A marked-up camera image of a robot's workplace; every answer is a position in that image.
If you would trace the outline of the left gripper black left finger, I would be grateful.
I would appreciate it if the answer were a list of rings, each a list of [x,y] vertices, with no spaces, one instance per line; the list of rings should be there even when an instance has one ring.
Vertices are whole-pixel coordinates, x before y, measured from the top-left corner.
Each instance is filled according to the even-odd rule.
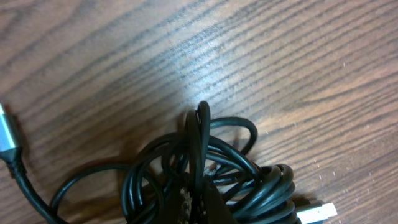
[[[164,209],[160,212],[161,224],[189,224],[192,197],[188,174],[180,175],[170,189]]]

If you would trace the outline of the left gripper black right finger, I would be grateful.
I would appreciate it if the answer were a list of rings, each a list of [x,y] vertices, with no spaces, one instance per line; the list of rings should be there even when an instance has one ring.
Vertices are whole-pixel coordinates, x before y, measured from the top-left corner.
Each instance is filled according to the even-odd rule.
[[[213,182],[205,179],[200,201],[200,224],[238,224]]]

